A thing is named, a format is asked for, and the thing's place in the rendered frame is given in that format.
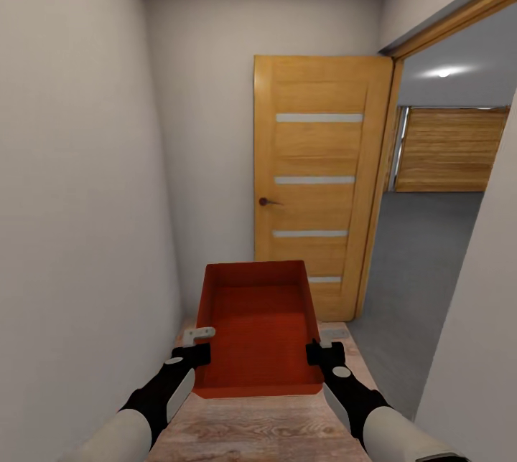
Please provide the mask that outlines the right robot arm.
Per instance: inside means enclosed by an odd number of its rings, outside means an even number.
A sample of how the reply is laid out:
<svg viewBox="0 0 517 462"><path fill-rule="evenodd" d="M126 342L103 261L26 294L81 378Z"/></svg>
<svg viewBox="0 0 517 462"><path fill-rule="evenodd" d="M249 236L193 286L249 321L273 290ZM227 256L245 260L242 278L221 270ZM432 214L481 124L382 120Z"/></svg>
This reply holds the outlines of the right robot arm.
<svg viewBox="0 0 517 462"><path fill-rule="evenodd" d="M307 363L319 365L323 392L331 410L372 462L473 462L453 445L434 437L391 408L378 390L370 390L345 365L347 328L319 331L320 343L306 346Z"/></svg>

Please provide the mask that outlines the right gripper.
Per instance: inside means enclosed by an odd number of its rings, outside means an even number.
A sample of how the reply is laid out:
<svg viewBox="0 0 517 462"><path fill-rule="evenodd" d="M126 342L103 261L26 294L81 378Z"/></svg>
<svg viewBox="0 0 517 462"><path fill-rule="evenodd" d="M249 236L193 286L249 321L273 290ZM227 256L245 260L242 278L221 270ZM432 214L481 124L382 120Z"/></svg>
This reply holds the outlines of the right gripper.
<svg viewBox="0 0 517 462"><path fill-rule="evenodd" d="M326 357L337 356L339 360L345 364L344 346L341 341L332 342L332 348L322 348L320 344L312 341L312 344L306 346L307 363L309 365L319 365L323 363Z"/></svg>

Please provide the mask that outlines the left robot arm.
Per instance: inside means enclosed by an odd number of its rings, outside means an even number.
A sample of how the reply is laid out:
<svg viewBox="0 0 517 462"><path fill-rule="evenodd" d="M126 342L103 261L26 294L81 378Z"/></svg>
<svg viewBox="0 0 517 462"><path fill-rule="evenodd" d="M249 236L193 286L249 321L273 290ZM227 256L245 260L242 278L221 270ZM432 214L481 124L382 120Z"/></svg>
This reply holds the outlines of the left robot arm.
<svg viewBox="0 0 517 462"><path fill-rule="evenodd" d="M144 462L160 433L169 425L195 384L195 369L210 364L210 342L215 328L188 329L183 346L147 385L135 390L128 402L98 431L55 462Z"/></svg>

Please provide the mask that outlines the storage box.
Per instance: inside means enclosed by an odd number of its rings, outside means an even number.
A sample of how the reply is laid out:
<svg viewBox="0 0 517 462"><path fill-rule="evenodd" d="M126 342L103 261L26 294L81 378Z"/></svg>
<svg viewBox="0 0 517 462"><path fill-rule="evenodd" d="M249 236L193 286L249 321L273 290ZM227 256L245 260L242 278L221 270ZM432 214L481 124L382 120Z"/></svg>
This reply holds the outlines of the storage box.
<svg viewBox="0 0 517 462"><path fill-rule="evenodd" d="M315 395L319 365L306 346L320 343L304 260L208 264L196 328L211 326L210 364L195 369L201 398Z"/></svg>

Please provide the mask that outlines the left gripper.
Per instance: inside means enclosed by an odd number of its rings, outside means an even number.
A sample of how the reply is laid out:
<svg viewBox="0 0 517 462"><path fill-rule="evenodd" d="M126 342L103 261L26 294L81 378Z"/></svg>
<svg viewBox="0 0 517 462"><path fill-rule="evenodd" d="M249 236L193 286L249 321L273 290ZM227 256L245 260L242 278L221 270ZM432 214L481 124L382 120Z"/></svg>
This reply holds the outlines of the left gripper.
<svg viewBox="0 0 517 462"><path fill-rule="evenodd" d="M173 348L171 357L173 357L174 355L181 355L184 353L191 354L195 358L196 369L197 367L201 367L202 365L210 364L210 342L206 344L196 344L196 346L188 348L184 348L183 346Z"/></svg>

